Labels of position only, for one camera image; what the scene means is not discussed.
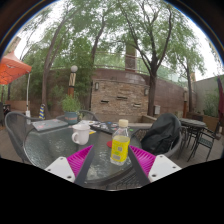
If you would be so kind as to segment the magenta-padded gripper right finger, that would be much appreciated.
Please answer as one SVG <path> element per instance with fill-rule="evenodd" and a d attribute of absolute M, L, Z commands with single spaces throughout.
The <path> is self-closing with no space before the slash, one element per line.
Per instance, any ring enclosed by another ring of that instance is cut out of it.
<path fill-rule="evenodd" d="M 132 145 L 128 147 L 128 156 L 142 186 L 180 170 L 180 167 L 165 155 L 155 156 Z"/>

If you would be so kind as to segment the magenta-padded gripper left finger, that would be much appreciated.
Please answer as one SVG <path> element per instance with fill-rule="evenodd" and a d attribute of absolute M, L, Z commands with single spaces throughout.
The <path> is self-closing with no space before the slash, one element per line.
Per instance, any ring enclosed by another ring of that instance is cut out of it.
<path fill-rule="evenodd" d="M 83 186 L 94 157 L 93 146 L 87 146 L 69 157 L 58 157 L 46 171 Z"/>

